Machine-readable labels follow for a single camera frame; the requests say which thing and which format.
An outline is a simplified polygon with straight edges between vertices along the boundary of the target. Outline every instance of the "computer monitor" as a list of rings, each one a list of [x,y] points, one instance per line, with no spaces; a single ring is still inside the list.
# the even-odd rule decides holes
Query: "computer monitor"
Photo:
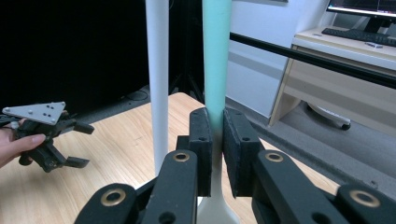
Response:
[[[370,33],[396,22],[396,0],[330,0],[327,11],[369,17],[364,31]]]

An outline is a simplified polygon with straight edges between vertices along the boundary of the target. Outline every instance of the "human hand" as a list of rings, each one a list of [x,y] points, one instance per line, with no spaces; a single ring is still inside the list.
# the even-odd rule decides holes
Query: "human hand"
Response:
[[[0,128],[0,168],[19,157],[23,151],[38,147],[45,139],[46,135],[36,134],[15,140],[12,129]]]

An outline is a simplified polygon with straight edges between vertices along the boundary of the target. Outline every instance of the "black rod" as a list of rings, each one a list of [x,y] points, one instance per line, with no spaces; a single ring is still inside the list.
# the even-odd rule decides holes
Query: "black rod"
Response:
[[[396,77],[378,73],[373,70],[357,67],[347,63],[340,63],[334,60],[326,59],[319,56],[313,56],[308,53],[300,52],[294,49],[288,49],[275,44],[267,43],[251,37],[230,33],[230,39],[242,44],[249,45],[258,49],[273,52],[288,58],[301,61],[303,63],[310,63],[318,67],[332,70],[350,77],[359,78],[361,80],[373,82],[375,84],[392,88],[396,90]]]

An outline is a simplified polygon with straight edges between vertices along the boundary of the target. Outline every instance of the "silver metal plate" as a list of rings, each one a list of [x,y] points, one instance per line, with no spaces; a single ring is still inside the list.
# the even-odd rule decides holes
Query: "silver metal plate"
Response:
[[[23,119],[55,125],[64,111],[65,102],[42,105],[21,105],[3,108],[3,113]]]

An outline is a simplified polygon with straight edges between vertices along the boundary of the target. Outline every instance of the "desk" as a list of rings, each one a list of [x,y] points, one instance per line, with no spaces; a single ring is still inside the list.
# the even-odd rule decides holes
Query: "desk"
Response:
[[[374,49],[362,41],[323,35],[323,29],[297,34],[292,48],[396,77],[396,48]],[[289,59],[270,125],[300,100],[396,136],[396,90]]]
[[[169,97],[169,148],[177,136],[189,134],[189,114],[203,105],[184,93]],[[0,169],[0,223],[73,223],[81,208],[111,183],[140,186],[154,177],[150,104],[93,124],[92,135],[70,132],[55,138],[65,156],[91,160],[87,167],[64,167],[49,174],[34,162],[24,167],[14,160]],[[266,148],[275,149],[262,141]],[[337,185],[298,162],[319,187],[335,193]],[[232,197],[225,165],[223,193],[241,223],[256,223],[250,198]]]

